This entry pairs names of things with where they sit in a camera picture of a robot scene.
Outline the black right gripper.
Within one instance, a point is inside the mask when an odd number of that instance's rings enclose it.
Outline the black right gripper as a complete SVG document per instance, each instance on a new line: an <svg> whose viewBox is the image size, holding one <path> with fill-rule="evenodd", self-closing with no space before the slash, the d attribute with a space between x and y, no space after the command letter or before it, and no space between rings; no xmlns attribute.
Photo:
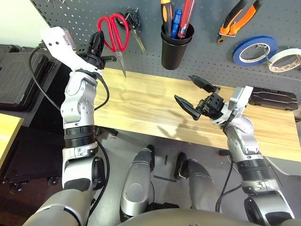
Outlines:
<svg viewBox="0 0 301 226"><path fill-rule="evenodd" d="M199 110L194 108L193 105L186 99L178 95L174 95L174 98L178 105L195 121L199 120L201 114L209 117L210 119L220 118L223 115L222 109L224 107L224 102L223 98L220 97L217 93L219 93L221 87L214 86L207 80L196 75L189 75L189 78L197 87L204 89L207 93L212 94L209 95L205 100L201 100L199 102Z"/></svg>

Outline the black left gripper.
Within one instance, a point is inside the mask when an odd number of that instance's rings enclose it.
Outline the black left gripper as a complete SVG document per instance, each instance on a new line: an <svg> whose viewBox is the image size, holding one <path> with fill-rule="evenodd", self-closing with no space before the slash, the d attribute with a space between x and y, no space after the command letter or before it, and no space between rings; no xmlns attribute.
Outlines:
<svg viewBox="0 0 301 226"><path fill-rule="evenodd" d="M90 39L91 54L84 53L79 56L89 64L97 67L100 70L105 68L107 62L116 62L116 56L101 56L104 48L104 34L103 31L95 32Z"/></svg>

